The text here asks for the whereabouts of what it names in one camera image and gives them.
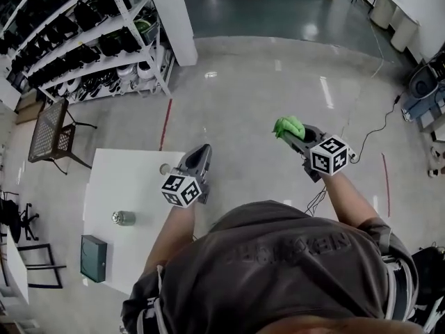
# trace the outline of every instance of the gray t-shirt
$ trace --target gray t-shirt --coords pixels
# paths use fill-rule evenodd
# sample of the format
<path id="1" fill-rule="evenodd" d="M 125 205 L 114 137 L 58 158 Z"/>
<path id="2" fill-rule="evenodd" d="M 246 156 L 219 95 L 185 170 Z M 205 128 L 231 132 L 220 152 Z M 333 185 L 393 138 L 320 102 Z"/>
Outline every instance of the gray t-shirt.
<path id="1" fill-rule="evenodd" d="M 167 263 L 159 298 L 168 332 L 255 333 L 296 315 L 383 318 L 388 280 L 377 242 L 388 230 L 379 218 L 355 229 L 273 201 L 238 207 Z M 393 235 L 389 253 L 408 263 L 417 288 Z M 129 333 L 157 285 L 156 273 L 146 275 L 124 302 Z"/>

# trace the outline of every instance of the white shelving unit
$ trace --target white shelving unit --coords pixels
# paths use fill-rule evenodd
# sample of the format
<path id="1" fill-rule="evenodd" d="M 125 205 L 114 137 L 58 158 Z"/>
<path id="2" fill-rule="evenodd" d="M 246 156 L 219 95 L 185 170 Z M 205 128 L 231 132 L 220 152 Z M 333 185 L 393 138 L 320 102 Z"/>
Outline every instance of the white shelving unit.
<path id="1" fill-rule="evenodd" d="M 1 31 L 1 37 L 3 37 L 4 32 L 8 29 L 8 27 L 14 21 L 15 17 L 17 16 L 17 11 L 20 10 L 27 1 L 28 0 L 22 0 L 22 1 L 20 1 L 19 5 L 17 5 L 17 7 L 15 8 L 14 12 L 9 17 L 8 21 L 5 23 L 5 26 L 3 27 L 3 30 Z"/>
<path id="2" fill-rule="evenodd" d="M 17 7 L 16 11 L 13 13 L 13 16 L 11 16 L 10 21 L 8 21 L 7 25 L 9 26 L 13 20 L 14 16 L 17 14 L 17 10 L 21 8 L 26 1 L 22 1 L 20 5 Z M 39 25 L 39 27 L 34 30 L 30 36 L 28 36 L 25 41 L 17 48 L 17 51 L 14 52 L 12 55 L 12 59 L 14 59 L 18 53 L 20 53 L 21 50 L 23 50 L 27 44 L 36 37 L 45 27 L 46 25 L 52 23 L 60 14 L 68 13 L 72 11 L 73 7 L 77 4 L 77 2 L 80 0 L 69 0 L 66 3 L 64 3 L 55 13 L 53 13 L 51 16 L 46 18 L 46 20 Z M 120 12 L 120 15 L 116 17 L 109 17 L 104 22 L 99 24 L 96 27 L 93 27 L 92 29 L 88 31 L 84 31 L 73 38 L 71 38 L 68 41 L 65 41 L 61 46 L 57 47 L 55 50 L 49 52 L 46 56 L 42 57 L 35 65 L 31 66 L 28 72 L 23 72 L 25 77 L 31 76 L 33 73 L 36 73 L 38 70 L 43 68 L 44 66 L 48 65 L 49 63 L 53 62 L 56 58 L 62 58 L 67 52 L 72 51 L 73 49 L 77 48 L 79 45 L 83 44 L 94 44 L 97 39 L 101 35 L 106 35 L 108 33 L 118 31 L 124 27 L 127 27 L 132 36 L 136 39 L 137 43 L 141 46 L 141 49 L 134 53 L 127 53 L 125 51 L 121 51 L 117 56 L 112 57 L 106 57 L 103 54 L 101 54 L 100 59 L 97 62 L 85 64 L 83 67 L 72 70 L 70 72 L 66 72 L 64 75 L 59 76 L 58 78 L 55 78 L 41 87 L 39 89 L 50 99 L 56 101 L 56 98 L 51 95 L 47 89 L 51 88 L 53 86 L 56 86 L 60 83 L 69 81 L 71 79 L 75 79 L 78 77 L 83 77 L 95 72 L 99 72 L 102 70 L 107 70 L 110 68 L 119 67 L 121 65 L 127 65 L 132 63 L 138 63 L 145 61 L 148 63 L 150 68 L 153 70 L 155 78 L 151 81 L 148 81 L 146 84 L 140 85 L 136 90 L 129 90 L 129 92 L 133 91 L 142 91 L 142 90 L 150 90 L 152 93 L 157 93 L 160 90 L 163 90 L 166 95 L 170 95 L 170 91 L 168 89 L 168 81 L 170 79 L 170 74 L 172 71 L 172 67 L 175 63 L 175 56 L 172 51 L 171 58 L 169 59 L 168 63 L 165 63 L 163 67 L 158 69 L 157 62 L 155 62 L 150 54 L 150 48 L 152 47 L 153 43 L 156 43 L 156 46 L 159 46 L 159 30 L 161 28 L 161 22 L 158 19 L 157 25 L 154 25 L 152 28 L 157 28 L 158 33 L 156 36 L 156 40 L 150 43 L 148 46 L 145 46 L 145 43 L 140 36 L 138 29 L 136 28 L 136 25 L 134 24 L 134 19 L 138 15 L 138 13 L 143 9 L 144 6 L 146 6 L 150 1 L 152 0 L 139 0 L 136 1 L 136 4 L 132 6 L 131 10 L 128 10 L 125 6 L 123 0 L 114 0 L 116 3 L 116 6 L 118 7 L 118 10 Z M 111 93 L 108 91 L 108 88 L 102 87 L 102 89 L 99 91 L 98 95 L 94 99 L 98 99 L 100 97 L 106 97 L 111 95 Z M 70 103 L 79 102 L 74 101 L 71 99 L 68 99 Z"/>
<path id="3" fill-rule="evenodd" d="M 149 0 L 140 0 L 140 2 L 130 10 L 130 15 L 134 19 L 140 10 L 147 5 Z M 98 39 L 101 35 L 106 35 L 117 31 L 124 26 L 124 19 L 121 15 L 108 18 L 102 22 L 99 26 L 93 29 L 80 33 L 61 46 L 57 47 L 55 50 L 49 52 L 46 56 L 40 59 L 33 67 L 28 71 L 28 75 L 31 76 L 33 73 L 37 72 L 40 68 L 43 68 L 50 62 L 54 61 L 56 58 L 64 56 L 67 52 L 72 51 L 80 45 L 92 42 Z"/>
<path id="4" fill-rule="evenodd" d="M 61 13 L 64 13 L 72 6 L 76 5 L 79 0 L 69 0 L 68 2 L 64 3 L 55 13 L 53 13 L 51 16 L 49 16 L 44 22 L 42 22 L 38 28 L 36 28 L 26 39 L 23 41 L 23 43 L 17 48 L 17 50 L 14 52 L 12 59 L 18 55 L 18 53 L 26 47 L 26 45 L 31 41 L 36 35 L 38 35 L 42 30 L 50 23 L 52 23 Z"/>
<path id="5" fill-rule="evenodd" d="M 150 49 L 153 42 L 150 43 L 150 45 L 143 47 L 143 49 Z M 133 53 L 126 53 L 126 51 L 121 51 L 116 57 L 106 57 L 103 54 L 101 55 L 101 58 L 97 62 L 92 62 L 87 65 L 84 65 L 82 68 L 78 68 L 76 70 L 73 70 L 71 72 L 67 72 L 64 75 L 60 76 L 59 78 L 56 78 L 52 81 L 49 81 L 46 84 L 43 84 L 41 88 L 48 89 L 52 86 L 56 86 L 60 83 L 63 83 L 64 81 L 70 81 L 71 79 L 83 77 L 87 74 L 92 74 L 96 72 L 100 72 L 101 70 L 107 70 L 109 68 L 116 68 L 120 65 L 126 65 L 126 64 L 132 64 L 132 63 L 138 63 L 145 61 L 144 55 L 141 53 L 141 51 L 133 52 Z"/>
<path id="6" fill-rule="evenodd" d="M 175 64 L 175 55 L 173 53 L 171 53 L 171 57 L 169 58 L 168 63 L 165 64 L 165 67 L 163 69 L 163 71 L 161 72 L 162 77 L 166 80 L 167 84 L 170 80 L 170 75 L 172 73 L 172 69 L 173 69 L 173 65 Z M 108 87 L 102 86 L 101 90 L 98 92 L 98 94 L 95 97 L 90 97 L 87 96 L 84 100 L 82 100 L 81 102 L 87 102 L 88 100 L 97 100 L 100 99 L 102 97 L 115 97 L 115 96 L 119 96 L 119 95 L 123 95 L 125 93 L 133 93 L 133 92 L 141 92 L 144 90 L 148 90 L 151 93 L 158 93 L 160 90 L 161 86 L 159 85 L 159 83 L 157 83 L 156 79 L 150 79 L 149 81 L 146 81 L 145 83 L 140 83 L 139 86 L 133 90 L 123 90 L 123 91 L 119 91 L 119 92 L 114 92 L 111 93 L 108 90 Z M 79 100 L 73 100 L 71 98 L 68 98 L 68 102 L 70 104 L 77 104 L 80 101 Z"/>

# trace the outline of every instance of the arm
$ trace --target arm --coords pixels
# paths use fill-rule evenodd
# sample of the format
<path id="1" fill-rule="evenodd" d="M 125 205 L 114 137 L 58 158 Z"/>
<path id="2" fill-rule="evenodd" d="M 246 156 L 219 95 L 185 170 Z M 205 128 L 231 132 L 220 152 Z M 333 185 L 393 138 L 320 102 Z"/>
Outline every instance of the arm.
<path id="1" fill-rule="evenodd" d="M 321 177 L 341 223 L 357 228 L 368 219 L 378 217 L 374 208 L 342 172 Z"/>
<path id="2" fill-rule="evenodd" d="M 195 203 L 188 208 L 173 207 L 148 255 L 142 276 L 155 270 L 158 264 L 170 261 L 180 250 L 191 244 L 194 228 Z"/>

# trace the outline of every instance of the metal can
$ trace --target metal can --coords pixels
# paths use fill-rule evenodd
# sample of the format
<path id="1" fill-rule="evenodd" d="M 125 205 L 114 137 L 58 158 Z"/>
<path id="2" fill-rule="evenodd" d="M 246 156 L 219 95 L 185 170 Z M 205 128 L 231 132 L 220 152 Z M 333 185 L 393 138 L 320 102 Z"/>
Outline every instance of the metal can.
<path id="1" fill-rule="evenodd" d="M 114 222 L 114 224 L 131 226 L 136 222 L 136 216 L 133 212 L 124 212 L 121 210 L 119 212 L 114 212 L 111 220 Z"/>

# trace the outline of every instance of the white table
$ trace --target white table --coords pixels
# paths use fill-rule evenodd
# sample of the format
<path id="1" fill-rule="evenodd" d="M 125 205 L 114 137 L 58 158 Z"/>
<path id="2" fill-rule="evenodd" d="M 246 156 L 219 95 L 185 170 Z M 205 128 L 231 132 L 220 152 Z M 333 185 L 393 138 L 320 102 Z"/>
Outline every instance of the white table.
<path id="1" fill-rule="evenodd" d="M 97 149 L 86 190 L 83 233 L 108 244 L 105 284 L 130 294 L 171 209 L 161 195 L 162 164 L 177 166 L 184 152 Z M 134 212 L 136 223 L 112 222 Z"/>
<path id="2" fill-rule="evenodd" d="M 25 298 L 25 301 L 29 303 L 28 296 L 28 270 L 23 262 L 22 256 L 18 251 L 13 236 L 8 228 L 8 238 L 6 240 L 6 256 L 8 261 L 6 262 L 14 278 L 14 281 L 19 288 L 20 293 Z"/>

